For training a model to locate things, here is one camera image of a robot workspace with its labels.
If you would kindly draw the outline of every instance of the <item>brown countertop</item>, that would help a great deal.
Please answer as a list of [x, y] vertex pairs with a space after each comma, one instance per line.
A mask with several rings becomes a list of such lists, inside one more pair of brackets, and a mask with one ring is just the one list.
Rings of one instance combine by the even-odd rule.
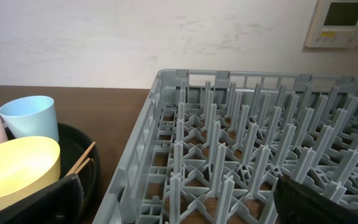
[[31, 95], [55, 100], [58, 122], [96, 141], [101, 160], [100, 191], [82, 223], [92, 223], [149, 90], [0, 86], [0, 106]]

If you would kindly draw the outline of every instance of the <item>bowl rim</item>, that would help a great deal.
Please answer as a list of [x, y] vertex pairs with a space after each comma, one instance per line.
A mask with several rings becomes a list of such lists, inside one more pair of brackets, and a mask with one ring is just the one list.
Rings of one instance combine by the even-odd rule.
[[23, 186], [20, 189], [14, 190], [12, 192], [9, 192], [9, 193], [3, 194], [3, 195], [0, 195], [0, 198], [3, 198], [5, 196], [7, 196], [7, 195], [11, 195], [13, 193], [16, 193], [16, 192], [28, 187], [29, 185], [33, 184], [35, 181], [37, 181], [41, 177], [43, 177], [50, 170], [50, 168], [52, 168], [60, 160], [60, 146], [59, 146], [59, 143], [57, 143], [54, 139], [48, 138], [48, 137], [45, 137], [45, 136], [27, 136], [27, 137], [23, 137], [23, 138], [17, 138], [17, 139], [13, 139], [13, 140], [10, 140], [10, 141], [3, 142], [0, 145], [9, 144], [9, 142], [11, 142], [11, 141], [23, 141], [24, 139], [29, 139], [29, 138], [47, 139], [52, 144], [55, 144], [55, 146], [57, 146], [57, 147], [53, 147], [53, 148], [58, 149], [57, 157], [56, 157], [55, 161], [53, 162], [53, 164], [49, 167], [49, 169], [47, 169], [45, 172], [43, 172], [38, 178], [34, 179], [34, 181], [29, 182], [26, 186]]

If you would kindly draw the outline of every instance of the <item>black object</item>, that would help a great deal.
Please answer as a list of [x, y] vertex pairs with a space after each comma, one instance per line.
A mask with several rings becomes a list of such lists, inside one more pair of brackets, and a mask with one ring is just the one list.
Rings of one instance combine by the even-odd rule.
[[[60, 178], [64, 178], [67, 172], [81, 157], [81, 155], [85, 152], [85, 150], [89, 147], [93, 140], [90, 139], [82, 131], [67, 124], [58, 123], [58, 131], [61, 166]], [[15, 138], [9, 129], [6, 129], [6, 134], [9, 140]], [[93, 162], [89, 162], [78, 174], [84, 192], [83, 203], [78, 214], [79, 220], [83, 218], [84, 214], [89, 209], [89, 206], [96, 198], [99, 188], [101, 168], [99, 153], [96, 145], [94, 146], [93, 150], [88, 154], [88, 157], [91, 158]]]
[[0, 224], [74, 224], [83, 190], [76, 174], [69, 175], [0, 211]]
[[358, 224], [357, 214], [286, 177], [277, 182], [274, 204], [281, 224]]
[[358, 21], [358, 2], [332, 2], [324, 26], [355, 26]]

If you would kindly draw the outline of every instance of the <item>light blue cup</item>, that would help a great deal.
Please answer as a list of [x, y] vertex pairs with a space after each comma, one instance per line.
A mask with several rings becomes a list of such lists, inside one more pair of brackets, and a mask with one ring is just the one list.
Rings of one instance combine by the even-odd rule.
[[45, 136], [59, 142], [55, 102], [49, 96], [28, 96], [10, 101], [0, 115], [16, 138]]

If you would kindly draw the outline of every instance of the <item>white wall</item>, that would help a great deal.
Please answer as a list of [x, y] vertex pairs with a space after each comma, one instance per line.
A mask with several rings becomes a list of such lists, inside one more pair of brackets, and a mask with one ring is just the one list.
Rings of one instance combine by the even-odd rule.
[[0, 0], [0, 85], [150, 88], [163, 68], [358, 75], [305, 50], [316, 0]]

